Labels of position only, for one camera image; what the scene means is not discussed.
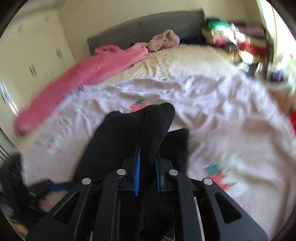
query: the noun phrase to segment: metal bolt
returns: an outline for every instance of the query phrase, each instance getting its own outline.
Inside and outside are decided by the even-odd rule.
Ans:
[[[89,178],[84,178],[83,180],[82,180],[82,184],[84,184],[84,185],[88,185],[88,184],[90,184],[91,183],[91,180],[89,179]]]
[[[212,185],[213,181],[212,181],[212,179],[206,178],[206,179],[204,179],[204,184],[205,185]]]
[[[172,175],[172,176],[176,176],[176,175],[178,175],[178,171],[175,170],[175,169],[171,169],[171,170],[169,171],[169,174]]]
[[[117,174],[118,175],[124,175],[124,174],[126,174],[126,170],[124,170],[124,169],[118,169],[117,170]]]

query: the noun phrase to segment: gray headboard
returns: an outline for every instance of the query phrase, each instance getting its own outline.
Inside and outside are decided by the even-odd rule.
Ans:
[[[205,24],[203,10],[163,12],[152,14],[121,23],[106,29],[87,40],[91,55],[94,50],[107,44],[115,44],[127,49],[131,43],[149,42],[153,36],[172,29],[180,39],[201,36],[201,27]]]

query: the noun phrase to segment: white wardrobe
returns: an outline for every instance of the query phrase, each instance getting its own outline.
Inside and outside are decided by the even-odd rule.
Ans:
[[[57,10],[13,19],[0,38],[0,128],[17,146],[13,120],[48,83],[75,63]]]

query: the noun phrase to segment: white bedsheet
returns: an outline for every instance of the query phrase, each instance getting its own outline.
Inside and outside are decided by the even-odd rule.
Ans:
[[[75,91],[24,154],[25,184],[69,181],[106,114],[163,102],[176,110],[170,130],[190,130],[188,176],[212,178],[272,239],[296,204],[296,139],[263,84],[243,75],[135,79]]]

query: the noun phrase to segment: red cloth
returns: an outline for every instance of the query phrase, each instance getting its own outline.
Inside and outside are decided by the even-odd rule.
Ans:
[[[294,127],[294,130],[296,131],[296,111],[290,115],[290,121]]]
[[[256,46],[253,46],[249,43],[240,43],[239,49],[242,51],[247,51],[248,53],[251,53],[252,55],[260,55],[265,56],[269,53],[269,49],[266,48],[259,48]]]
[[[147,56],[148,50],[142,45],[134,45],[127,50],[116,45],[96,49],[95,56],[75,64],[22,110],[14,122],[15,134],[18,136],[34,130],[74,88],[102,82]]]
[[[221,46],[221,45],[228,45],[229,42],[226,40],[226,38],[220,37],[216,39],[215,45]]]

